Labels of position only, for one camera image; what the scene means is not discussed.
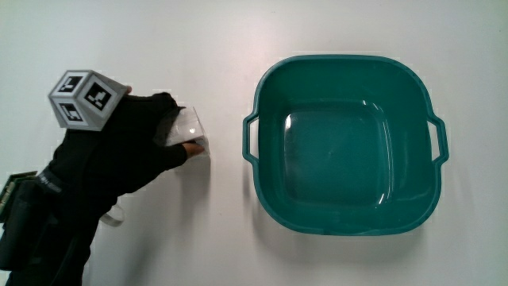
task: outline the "black glove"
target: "black glove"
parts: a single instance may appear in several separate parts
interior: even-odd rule
[[[86,199],[85,215],[99,219],[119,195],[138,190],[161,172],[187,160],[182,145],[159,147],[153,142],[156,127],[168,113],[179,107],[168,93],[151,97],[125,95],[100,132],[68,129],[62,144],[49,163],[49,170],[63,182],[82,184]],[[61,218],[76,214],[83,197],[72,191],[56,200]]]

